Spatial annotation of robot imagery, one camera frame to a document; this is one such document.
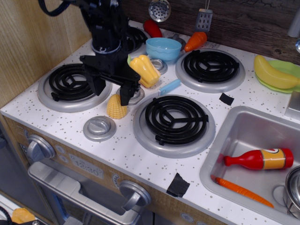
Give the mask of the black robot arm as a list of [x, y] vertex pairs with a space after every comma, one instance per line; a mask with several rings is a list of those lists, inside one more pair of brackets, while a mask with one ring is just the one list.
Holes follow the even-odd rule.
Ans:
[[80, 57], [86, 80], [97, 96], [106, 82], [120, 86], [120, 103], [127, 106], [139, 90], [140, 76], [128, 64], [129, 19], [124, 15], [119, 0], [64, 0], [53, 10], [48, 10], [45, 1], [39, 6], [48, 16], [58, 16], [69, 5], [79, 7], [92, 36], [94, 55]]

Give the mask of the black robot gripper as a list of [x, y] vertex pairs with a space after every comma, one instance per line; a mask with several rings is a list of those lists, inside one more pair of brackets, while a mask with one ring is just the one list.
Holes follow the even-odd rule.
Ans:
[[128, 53], [122, 43], [113, 48], [96, 47], [94, 44], [91, 44], [91, 47], [93, 54], [80, 56], [90, 89], [99, 96], [107, 81], [117, 84], [121, 86], [121, 105], [127, 106], [135, 92], [140, 89], [140, 76], [128, 65]]

